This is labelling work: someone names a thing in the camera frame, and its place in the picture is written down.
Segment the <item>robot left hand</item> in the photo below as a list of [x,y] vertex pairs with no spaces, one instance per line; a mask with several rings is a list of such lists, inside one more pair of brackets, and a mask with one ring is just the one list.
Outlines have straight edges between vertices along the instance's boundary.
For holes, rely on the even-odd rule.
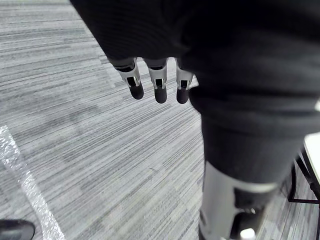
[[110,62],[174,57],[198,86],[201,240],[258,230],[305,136],[320,130],[317,0],[73,0]]

